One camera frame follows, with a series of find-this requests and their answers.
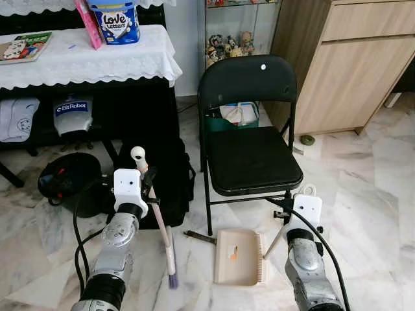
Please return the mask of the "pink handled broom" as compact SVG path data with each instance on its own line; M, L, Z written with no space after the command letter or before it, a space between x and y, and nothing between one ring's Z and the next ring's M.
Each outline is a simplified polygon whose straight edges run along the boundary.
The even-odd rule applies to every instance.
M141 174L141 181L143 183L143 173L149 167L146 160L145 149L142 147L133 147L130 151L130 156L136 163L136 168L139 170ZM157 221L158 229L160 229L160 233L162 234L162 240L165 247L165 254L168 260L169 288L171 288L171 290L175 290L175 288L178 288L178 275L174 241L172 241L172 235L168 232L168 226L166 226L164 223L162 211L160 209L160 204L158 204L158 207L153 207L153 205L151 205L150 207L152 208L154 218Z

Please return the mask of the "beige long handled dustpan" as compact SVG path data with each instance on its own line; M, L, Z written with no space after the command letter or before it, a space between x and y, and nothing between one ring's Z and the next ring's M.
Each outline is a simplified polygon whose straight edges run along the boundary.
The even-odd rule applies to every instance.
M303 186L299 193L311 196L315 195L315 185ZM303 216L293 211L311 226ZM287 230L287 224L283 225L281 236L288 243L287 271L293 272L294 277L319 276L324 267L322 261L321 245L315 240L316 231L303 229ZM264 261L273 251L279 238L272 241L272 245L266 253L262 252L261 236L257 231L244 228L222 229L217 231L217 243L215 244L215 270L214 282L222 286L256 286L264 282ZM238 245L238 260L228 260L229 246Z

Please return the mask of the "black backpack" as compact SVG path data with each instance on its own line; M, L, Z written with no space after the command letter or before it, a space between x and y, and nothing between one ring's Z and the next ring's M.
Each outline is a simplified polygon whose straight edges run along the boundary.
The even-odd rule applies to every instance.
M168 226L179 226L195 198L195 169L190 164L183 140L179 137L140 137L123 139L115 168L136 168L130 156L133 147L145 149L148 165L157 169L153 180L155 195L160 199L160 211Z

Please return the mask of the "black folding chair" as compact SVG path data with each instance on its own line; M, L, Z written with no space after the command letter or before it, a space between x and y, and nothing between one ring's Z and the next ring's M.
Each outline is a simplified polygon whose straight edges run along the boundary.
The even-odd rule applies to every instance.
M261 64L267 69L262 71ZM303 181L293 155L298 83L292 65L275 54L219 60L204 71L196 93L199 112L200 168L204 174L207 234L213 236L211 207L225 203L290 196ZM211 110L238 102L285 102L289 113L281 130L275 126L210 132Z

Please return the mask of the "dark stick debris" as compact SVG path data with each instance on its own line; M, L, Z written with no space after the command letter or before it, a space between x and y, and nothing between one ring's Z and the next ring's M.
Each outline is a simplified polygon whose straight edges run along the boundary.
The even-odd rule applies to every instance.
M187 230L184 231L184 235L191 237L193 239L197 239L197 240L201 240L201 241L205 241L207 243L211 243L213 245L215 245L217 243L217 239L210 237L210 236L204 236L203 234L200 234L198 232L195 231L191 231L191 230Z

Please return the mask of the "black table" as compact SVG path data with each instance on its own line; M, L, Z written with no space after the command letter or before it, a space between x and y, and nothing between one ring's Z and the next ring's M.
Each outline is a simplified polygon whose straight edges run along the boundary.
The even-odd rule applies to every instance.
M162 30L166 30L162 6L137 6L137 18L142 26L160 25ZM0 35L13 35L13 38L27 32L82 29L82 26L79 12L68 9L0 16ZM85 137L59 137L53 126L47 126L47 121L51 120L51 103L66 98L66 95L93 97L94 126L91 133ZM162 140L179 137L174 89L169 86L169 81L162 77L0 88L0 100L24 96L33 96L41 100L41 106L35 114L32 136L22 143L0 143L0 151L25 149L30 156L38 156L38 148L81 142L83 139L104 143L110 158L116 162L115 160L121 157L110 139L136 141L146 135L157 139L160 137Z

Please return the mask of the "teal bag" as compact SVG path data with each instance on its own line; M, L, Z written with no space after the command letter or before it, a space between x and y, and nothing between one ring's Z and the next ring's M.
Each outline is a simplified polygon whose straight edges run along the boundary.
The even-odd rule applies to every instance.
M220 117L207 117L205 119L206 127L210 132L226 132L231 130L242 130L243 128L256 128L254 126L244 126L244 127L237 127L233 125L231 122L225 121L225 119Z

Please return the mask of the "white plastic bag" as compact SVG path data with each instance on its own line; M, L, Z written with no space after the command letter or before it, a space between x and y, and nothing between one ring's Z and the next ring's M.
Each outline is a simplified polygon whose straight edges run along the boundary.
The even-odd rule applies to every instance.
M260 113L257 102L238 102L219 107L220 116L237 127L258 126Z

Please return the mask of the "white lace tablecloth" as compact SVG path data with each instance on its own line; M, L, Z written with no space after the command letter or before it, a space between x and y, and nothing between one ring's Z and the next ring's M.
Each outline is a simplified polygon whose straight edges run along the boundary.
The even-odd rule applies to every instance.
M0 89L161 77L174 86L183 71L161 25L142 25L139 42L92 47L86 29L54 30L33 62L0 64Z

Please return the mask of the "small animal figurine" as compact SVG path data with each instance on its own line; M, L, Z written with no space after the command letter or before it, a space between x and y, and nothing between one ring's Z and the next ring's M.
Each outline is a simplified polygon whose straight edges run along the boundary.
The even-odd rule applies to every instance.
M240 50L243 56L251 56L255 51L255 45L253 44L253 34L249 30L244 30L240 33Z
M243 55L243 51L241 50L240 46L237 44L236 40L231 36L226 38L226 42L224 44L224 57L225 58L233 58Z
M223 37L220 34L211 35L207 40L205 52L206 67L222 59L224 54Z

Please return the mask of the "light wooden drawer cabinet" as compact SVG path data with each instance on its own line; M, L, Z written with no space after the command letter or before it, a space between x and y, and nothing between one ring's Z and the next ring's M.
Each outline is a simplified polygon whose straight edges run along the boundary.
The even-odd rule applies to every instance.
M272 54L298 80L294 133L359 131L413 60L415 0L281 0Z

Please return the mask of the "white fabric bag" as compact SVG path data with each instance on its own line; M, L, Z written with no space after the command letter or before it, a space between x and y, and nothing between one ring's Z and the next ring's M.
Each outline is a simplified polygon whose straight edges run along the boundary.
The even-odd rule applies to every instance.
M26 141L40 101L34 97L0 100L0 143Z

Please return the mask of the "glass display cabinet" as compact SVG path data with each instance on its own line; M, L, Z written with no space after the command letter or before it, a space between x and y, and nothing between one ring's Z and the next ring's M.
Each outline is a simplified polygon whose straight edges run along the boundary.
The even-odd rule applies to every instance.
M199 7L200 69L203 75L208 38L214 34L231 36L240 44L240 33L251 32L255 51L253 54L270 54L273 36L278 24L283 0L196 0Z

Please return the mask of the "colourful magazine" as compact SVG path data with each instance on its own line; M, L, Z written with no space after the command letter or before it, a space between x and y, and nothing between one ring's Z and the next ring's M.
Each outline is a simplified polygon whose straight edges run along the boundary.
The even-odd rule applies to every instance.
M0 43L0 65L35 62L48 46L52 32L37 32L17 36Z

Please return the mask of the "white lace shelf cloth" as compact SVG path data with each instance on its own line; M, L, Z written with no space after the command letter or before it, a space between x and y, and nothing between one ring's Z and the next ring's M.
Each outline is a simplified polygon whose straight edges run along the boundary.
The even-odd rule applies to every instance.
M142 8L151 6L162 6L169 4L177 5L177 0L124 0L134 2ZM62 10L75 11L75 0L0 0L0 17L11 17L12 15L29 15L29 13L42 13L45 11L59 12Z

